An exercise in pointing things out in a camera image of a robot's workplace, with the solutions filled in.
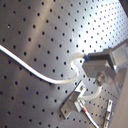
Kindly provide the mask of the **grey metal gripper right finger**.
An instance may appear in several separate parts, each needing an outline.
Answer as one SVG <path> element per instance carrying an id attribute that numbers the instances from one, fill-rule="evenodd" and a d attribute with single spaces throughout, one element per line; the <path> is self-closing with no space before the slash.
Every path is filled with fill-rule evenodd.
<path id="1" fill-rule="evenodd" d="M 102 52 L 89 53 L 84 55 L 85 60 L 107 60 L 110 65 L 114 64 L 111 49 L 104 49 Z"/>

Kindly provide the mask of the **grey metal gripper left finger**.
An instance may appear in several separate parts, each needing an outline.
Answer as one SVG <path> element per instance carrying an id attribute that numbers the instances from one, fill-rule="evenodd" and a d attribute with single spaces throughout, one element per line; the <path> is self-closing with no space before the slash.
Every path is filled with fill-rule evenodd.
<path id="1" fill-rule="evenodd" d="M 110 67 L 107 60 L 85 61 L 82 67 L 89 78 L 96 80 L 98 86 L 102 86 L 104 83 L 108 82 L 109 78 L 115 80 L 117 75 L 116 71 Z"/>

